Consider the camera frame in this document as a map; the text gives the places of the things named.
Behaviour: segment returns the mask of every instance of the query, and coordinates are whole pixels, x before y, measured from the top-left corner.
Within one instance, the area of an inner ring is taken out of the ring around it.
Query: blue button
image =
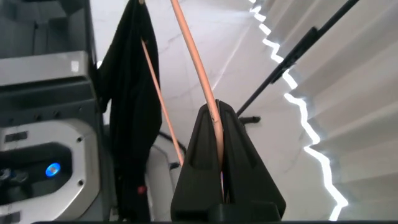
[[[47,169],[45,170],[45,175],[47,177],[53,177],[55,174],[58,174],[60,172],[61,165],[57,162],[54,162],[53,164],[49,165]]]

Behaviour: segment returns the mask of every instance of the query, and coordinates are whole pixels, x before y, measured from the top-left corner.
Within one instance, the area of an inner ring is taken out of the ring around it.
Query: black garment
[[[120,212],[133,220],[148,221],[149,215],[142,216],[142,211],[137,210],[143,206],[137,202],[145,202],[137,194],[137,188],[145,185],[145,166],[162,115],[141,38],[146,42],[159,80],[157,44],[149,12],[145,4],[130,0],[99,68],[98,91],[103,112],[112,100],[110,139],[118,165],[116,187]]]

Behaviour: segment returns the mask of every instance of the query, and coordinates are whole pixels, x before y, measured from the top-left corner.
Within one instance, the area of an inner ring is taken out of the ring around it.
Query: light strip
[[[255,12],[254,17],[261,21],[264,22],[266,19],[266,16],[260,15],[259,11],[261,10],[261,6],[258,6],[254,9],[251,9],[250,12]],[[263,23],[260,24],[259,28],[266,34],[269,35],[271,33],[270,28],[268,28],[266,25]],[[262,43],[272,47],[272,53],[271,53],[271,59],[276,61],[277,63],[281,63],[284,59],[279,56],[277,53],[279,51],[280,45],[278,43],[274,43],[267,38],[262,40]],[[284,74],[282,75],[282,78],[287,82],[289,87],[293,90],[297,88],[297,82],[294,80],[294,78],[289,74],[289,69],[287,69]],[[291,94],[286,93],[285,98],[287,101],[290,103],[293,103],[297,105],[300,108],[300,114],[301,114],[301,125],[304,128],[304,130],[307,132],[307,134],[310,136],[312,140],[312,145],[318,144],[320,142],[320,137],[319,135],[314,131],[312,126],[308,123],[308,110],[307,110],[307,104],[303,99],[298,99],[293,97]],[[330,160],[327,158],[325,155],[323,155],[320,152],[317,152],[316,150],[312,149],[310,146],[304,147],[304,151],[314,157],[319,163],[321,164],[322,167],[322,173],[323,173],[323,185],[329,192],[329,194],[335,199],[337,205],[334,207],[333,211],[331,212],[329,216],[329,221],[337,221],[341,209],[345,206],[348,205],[347,199],[344,198],[344,196],[337,190],[337,188],[333,185],[333,178],[332,178],[332,173],[331,173],[331,168],[330,168]]]

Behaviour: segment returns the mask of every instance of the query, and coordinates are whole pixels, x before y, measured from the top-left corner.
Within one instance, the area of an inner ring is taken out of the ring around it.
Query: red object
[[[147,187],[146,186],[139,186],[137,189],[137,192],[139,195],[143,195],[147,192]]]

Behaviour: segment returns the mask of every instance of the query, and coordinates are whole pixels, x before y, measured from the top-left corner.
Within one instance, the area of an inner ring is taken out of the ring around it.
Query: gray metal panel
[[[27,131],[26,140],[4,143],[5,135]],[[95,132],[77,119],[45,121],[0,129],[0,151],[57,142],[72,150],[73,174],[58,191],[0,206],[0,215],[21,212],[21,224],[36,221],[74,220],[84,214],[100,191],[98,146]]]
[[[82,76],[88,74],[84,51],[0,60],[0,86]]]

